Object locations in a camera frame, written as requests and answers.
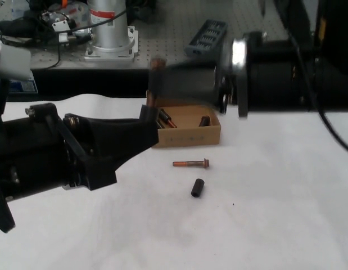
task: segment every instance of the metal screw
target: metal screw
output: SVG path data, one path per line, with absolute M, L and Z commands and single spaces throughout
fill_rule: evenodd
M 173 162 L 174 167 L 209 167 L 209 160 L 204 159 L 203 161 L 175 161 Z
M 263 32 L 263 40 L 267 40 L 268 38 L 268 32 Z
M 32 116 L 35 116 L 35 111 L 31 108 L 26 108 L 25 109 L 25 113 L 29 116 L 29 117 L 32 117 Z

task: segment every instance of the cable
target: cable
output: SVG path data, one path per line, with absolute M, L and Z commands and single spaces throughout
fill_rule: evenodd
M 127 10 L 128 10 L 128 9 L 122 11 L 121 13 L 117 14 L 116 16 L 114 16 L 114 17 L 112 17 L 112 18 L 110 18 L 110 19 L 107 19 L 107 20 L 105 20 L 105 21 L 98 22 L 97 24 L 92 24 L 92 25 L 88 25 L 88 26 L 77 27 L 77 28 L 73 28 L 73 29 L 65 30 L 65 31 L 58 31 L 58 32 L 56 32 L 56 34 L 72 33 L 72 32 L 75 32 L 75 31 L 84 30 L 84 29 L 89 29 L 89 28 L 94 28 L 94 27 L 98 27 L 98 26 L 103 25 L 103 24 L 110 23 L 110 22 L 116 20 L 117 18 L 123 16 L 123 14 L 125 14 Z
M 36 69 L 36 70 L 48 70 L 51 68 L 55 68 L 58 64 L 60 64 L 61 61 L 61 54 L 60 54 L 60 42 L 59 42 L 59 35 L 57 35 L 57 41 L 58 41 L 58 45 L 57 45 L 57 62 L 51 66 L 48 67 L 43 67 L 41 69 Z
M 304 80 L 305 80 L 305 84 L 306 84 L 306 88 L 308 91 L 308 95 L 311 101 L 312 106 L 318 111 L 319 116 L 322 120 L 322 122 L 324 123 L 325 127 L 328 129 L 328 131 L 330 132 L 330 134 L 332 135 L 332 137 L 336 140 L 336 142 L 341 145 L 347 152 L 348 152 L 348 143 L 346 143 L 341 136 L 335 131 L 334 127 L 332 126 L 331 122 L 329 121 L 329 119 L 326 117 L 326 114 L 324 112 L 324 110 L 320 107 L 319 102 L 316 99 L 315 93 L 312 89 L 311 83 L 310 83 L 310 78 L 308 75 L 308 71 L 305 67 L 304 61 L 302 59 L 302 55 L 301 55 L 301 50 L 300 50 L 300 46 L 297 43 L 295 37 L 291 34 L 290 31 L 288 32 L 288 36 L 291 40 L 292 45 L 295 47 L 296 49 L 296 54 L 297 54 L 297 58 L 299 60 L 299 64 L 300 64 L 300 68 L 302 71 L 302 75 L 304 76 Z

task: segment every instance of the small box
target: small box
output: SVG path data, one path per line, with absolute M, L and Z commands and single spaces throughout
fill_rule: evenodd
M 213 109 L 163 99 L 158 99 L 156 106 L 164 109 L 178 128 L 170 128 L 161 121 L 166 128 L 158 129 L 159 143 L 154 146 L 155 148 L 218 145 L 220 143 L 221 125 Z M 201 118 L 206 115 L 210 117 L 210 125 L 199 127 Z

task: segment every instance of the white tablecloth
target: white tablecloth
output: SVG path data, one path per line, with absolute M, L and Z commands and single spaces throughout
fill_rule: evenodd
M 143 99 L 82 95 L 59 114 L 137 118 Z M 4 120 L 32 103 L 9 103 Z M 219 117 L 219 146 L 150 149 L 90 192 L 9 203 L 0 269 L 348 269 L 348 154 L 316 114 Z M 348 114 L 330 115 L 348 140 Z M 173 168 L 207 158 L 210 168 Z M 191 197 L 196 178 L 201 198 Z

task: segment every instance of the metal cylinder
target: metal cylinder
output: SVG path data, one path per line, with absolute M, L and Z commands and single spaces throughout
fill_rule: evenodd
M 91 24 L 101 23 L 125 11 L 125 0 L 88 0 Z M 119 52 L 133 46 L 129 38 L 126 14 L 98 27 L 93 27 L 93 48 L 102 52 Z

